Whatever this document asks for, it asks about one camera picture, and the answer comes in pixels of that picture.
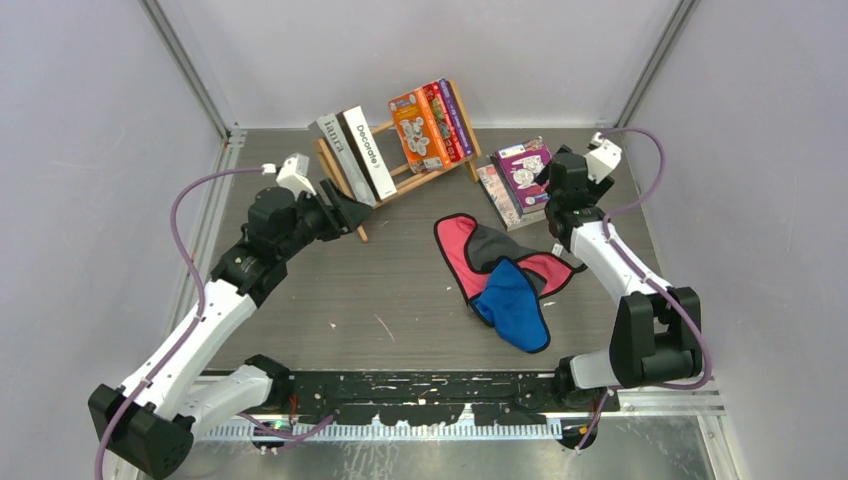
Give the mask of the purple illustrated book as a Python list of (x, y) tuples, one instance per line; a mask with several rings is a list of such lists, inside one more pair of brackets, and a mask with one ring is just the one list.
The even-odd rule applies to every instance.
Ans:
[(545, 186), (536, 182), (536, 177), (548, 165), (550, 158), (550, 151), (541, 136), (498, 149), (492, 155), (507, 193), (521, 215), (544, 209), (549, 196)]

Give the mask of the grey Iantra book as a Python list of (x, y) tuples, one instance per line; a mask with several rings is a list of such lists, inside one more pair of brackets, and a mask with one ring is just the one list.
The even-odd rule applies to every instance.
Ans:
[(349, 196), (370, 207), (376, 206), (377, 199), (360, 169), (336, 116), (324, 114), (312, 122), (309, 129), (323, 141), (335, 162), (336, 170), (344, 176), (345, 184), (351, 190)]

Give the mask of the white Decorate Furniture book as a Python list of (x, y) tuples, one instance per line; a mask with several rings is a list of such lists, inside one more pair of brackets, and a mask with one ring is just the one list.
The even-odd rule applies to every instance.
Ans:
[(346, 138), (357, 155), (361, 169), (367, 174), (369, 185), (380, 201), (397, 193), (397, 188), (383, 155), (365, 119), (360, 106), (343, 110), (336, 115)]

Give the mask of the orange 78-Storey Treehouse book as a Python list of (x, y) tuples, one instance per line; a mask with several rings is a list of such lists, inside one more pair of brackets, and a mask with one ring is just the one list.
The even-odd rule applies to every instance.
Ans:
[(446, 146), (422, 87), (390, 100), (388, 108), (413, 173), (440, 171), (450, 165)]

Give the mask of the purple 52-Storey Treehouse book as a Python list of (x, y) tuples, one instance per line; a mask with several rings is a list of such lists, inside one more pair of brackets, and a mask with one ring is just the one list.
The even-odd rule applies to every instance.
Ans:
[(457, 140), (462, 151), (462, 159), (468, 158), (474, 153), (474, 148), (471, 141), (470, 128), (466, 125), (460, 109), (457, 90), (453, 86), (453, 83), (446, 78), (439, 79), (438, 84), (442, 90), (448, 115), (456, 132)]

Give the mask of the red white illustrated book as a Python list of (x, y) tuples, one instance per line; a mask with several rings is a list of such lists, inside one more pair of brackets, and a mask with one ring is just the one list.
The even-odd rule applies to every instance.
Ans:
[(456, 138), (456, 132), (448, 114), (441, 88), (437, 82), (431, 82), (423, 86), (423, 91), (430, 105), (450, 162), (452, 164), (459, 163), (463, 159), (464, 150)]

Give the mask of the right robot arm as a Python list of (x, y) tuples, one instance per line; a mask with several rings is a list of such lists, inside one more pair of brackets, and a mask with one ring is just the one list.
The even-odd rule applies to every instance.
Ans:
[(567, 410), (582, 409), (599, 388), (634, 388), (701, 374), (701, 307), (689, 287), (674, 287), (642, 262), (617, 234), (600, 198), (613, 186), (621, 150), (603, 141), (584, 155), (561, 146), (537, 176), (549, 196), (551, 234), (587, 267), (617, 305), (610, 343), (561, 359), (555, 396)]

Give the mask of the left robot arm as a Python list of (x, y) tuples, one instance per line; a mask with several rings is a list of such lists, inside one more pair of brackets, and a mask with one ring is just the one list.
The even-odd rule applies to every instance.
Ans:
[(198, 281), (198, 300), (162, 345), (120, 386), (99, 385), (88, 408), (99, 438), (94, 476), (104, 476), (112, 452), (153, 479), (173, 474), (196, 436), (254, 408), (285, 409), (294, 382), (290, 371), (262, 354), (196, 392), (190, 390), (224, 341), (286, 278), (288, 262), (312, 242), (356, 230), (373, 209), (345, 195), (332, 181), (283, 185), (259, 192), (240, 239)]

